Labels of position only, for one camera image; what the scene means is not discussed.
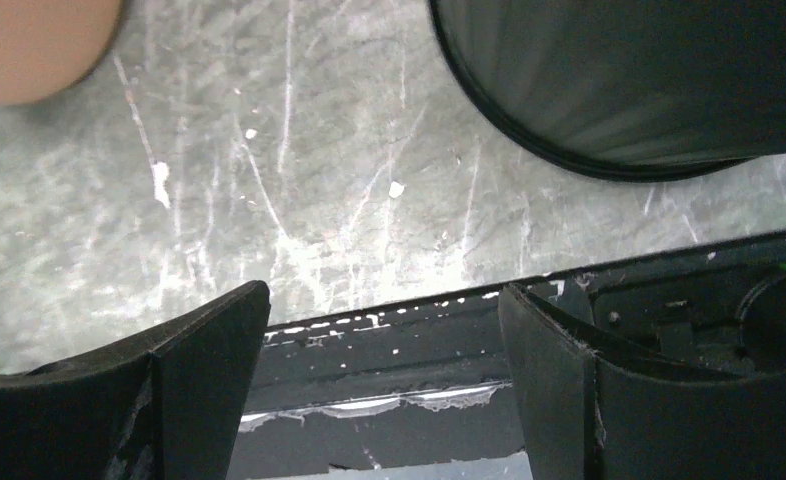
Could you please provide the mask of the orange plastic bucket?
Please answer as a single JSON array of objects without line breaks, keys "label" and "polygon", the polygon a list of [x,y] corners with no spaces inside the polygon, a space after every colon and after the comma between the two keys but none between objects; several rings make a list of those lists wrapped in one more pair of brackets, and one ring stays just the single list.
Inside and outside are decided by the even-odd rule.
[{"label": "orange plastic bucket", "polygon": [[0,106],[33,103],[85,77],[109,49],[123,1],[0,1]]}]

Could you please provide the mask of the black plastic bucket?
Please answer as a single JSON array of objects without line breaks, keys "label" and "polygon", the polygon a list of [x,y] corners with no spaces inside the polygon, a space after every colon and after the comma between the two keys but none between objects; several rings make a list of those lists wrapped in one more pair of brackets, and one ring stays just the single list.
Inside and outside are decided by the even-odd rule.
[{"label": "black plastic bucket", "polygon": [[447,65],[519,146],[599,179],[786,154],[786,1],[432,1]]}]

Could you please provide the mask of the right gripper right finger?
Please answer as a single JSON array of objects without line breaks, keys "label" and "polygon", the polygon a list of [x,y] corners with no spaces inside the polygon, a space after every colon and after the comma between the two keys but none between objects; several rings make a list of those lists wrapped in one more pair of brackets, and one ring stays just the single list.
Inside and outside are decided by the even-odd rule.
[{"label": "right gripper right finger", "polygon": [[498,316],[536,479],[786,479],[786,371],[693,366],[513,284]]}]

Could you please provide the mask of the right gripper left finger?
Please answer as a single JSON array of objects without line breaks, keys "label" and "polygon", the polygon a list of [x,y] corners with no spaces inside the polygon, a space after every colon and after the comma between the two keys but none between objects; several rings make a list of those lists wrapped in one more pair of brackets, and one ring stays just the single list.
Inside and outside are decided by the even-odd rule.
[{"label": "right gripper left finger", "polygon": [[0,479],[222,479],[271,310],[248,282],[175,319],[0,375]]}]

